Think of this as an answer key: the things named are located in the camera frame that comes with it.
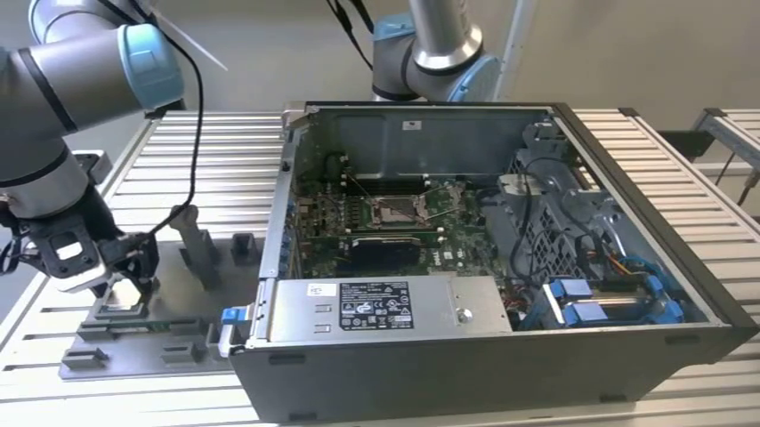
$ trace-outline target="aluminum extrusion table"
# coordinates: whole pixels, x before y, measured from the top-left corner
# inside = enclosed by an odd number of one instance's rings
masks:
[[[760,228],[639,117],[575,110],[744,309],[760,321]],[[147,122],[101,191],[124,230],[147,230],[185,197],[196,115]],[[197,167],[200,228],[261,234],[282,140],[279,113],[208,113]],[[177,240],[173,230],[160,240]],[[64,383],[58,360],[89,293],[37,276],[0,327],[0,422],[36,425],[259,425],[232,372]],[[635,404],[347,423],[346,426],[706,426],[760,423],[760,336],[720,363],[681,369]]]

